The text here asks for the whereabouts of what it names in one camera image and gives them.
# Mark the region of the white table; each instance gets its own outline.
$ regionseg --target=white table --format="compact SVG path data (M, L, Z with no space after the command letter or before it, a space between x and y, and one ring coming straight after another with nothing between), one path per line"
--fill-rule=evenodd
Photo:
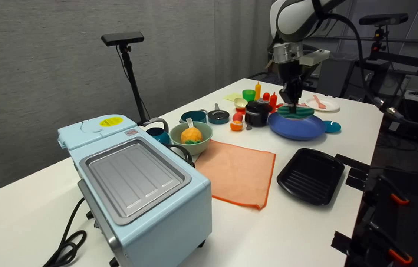
M234 104L224 100L229 93L253 89L256 82L242 79L204 96L162 117L170 127L189 110L221 109L231 115ZM261 91L273 93L280 86L261 83ZM301 100L312 93L304 92ZM213 139L276 154L267 206L261 210L244 208L213 199L213 230L202 249L195 250L182 266L333 266L344 265L346 256L331 247L335 231L351 236L362 192L345 184L346 167L340 189L331 204L312 206L285 193L276 177L297 149L313 148L335 156L343 154L370 164L382 114L373 106L336 98L337 113L316 112L323 120L342 126L338 135L312 141L281 138L269 127L233 132L229 125L211 125ZM79 176L70 158L24 177L0 189L0 266L41 266L56 249L68 218L82 197ZM107 267L113 257L100 230L85 218L82 204L70 233L86 230L87 241L78 252L73 267Z

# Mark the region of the orange cloth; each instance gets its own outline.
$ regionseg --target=orange cloth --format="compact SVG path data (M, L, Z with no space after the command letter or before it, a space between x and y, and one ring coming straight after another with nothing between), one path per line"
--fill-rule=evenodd
M211 140L195 169L212 184L212 197L259 210L267 204L275 154Z

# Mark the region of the small frying pan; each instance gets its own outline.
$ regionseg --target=small frying pan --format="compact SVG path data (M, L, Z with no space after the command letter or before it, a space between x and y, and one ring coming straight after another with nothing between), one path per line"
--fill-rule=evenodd
M215 109L212 111L209 111L207 113L207 118L209 119L209 123L212 124L224 124L229 122L229 113L225 110L219 109L219 105L215 104Z

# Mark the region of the green cup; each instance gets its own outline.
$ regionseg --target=green cup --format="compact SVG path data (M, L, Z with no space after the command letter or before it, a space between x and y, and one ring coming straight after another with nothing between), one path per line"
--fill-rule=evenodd
M210 139L212 137L212 128L201 122L194 122L194 127L199 129L202 134L202 142L197 144L183 144L181 142L181 133L188 128L187 123L181 123L180 125L176 125L176 127L172 128L169 132L169 137L173 141L173 144L180 145L189 151L191 155L197 155L200 152L204 151L207 146L209 145Z
M253 101L253 100L255 100L255 94L256 94L255 90L243 90L241 92L241 95L247 101Z

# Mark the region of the toaster oven tray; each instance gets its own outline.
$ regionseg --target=toaster oven tray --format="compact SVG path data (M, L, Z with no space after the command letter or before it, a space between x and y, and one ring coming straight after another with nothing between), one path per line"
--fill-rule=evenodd
M141 137L85 157L80 166L119 225L131 223L191 180L170 157Z

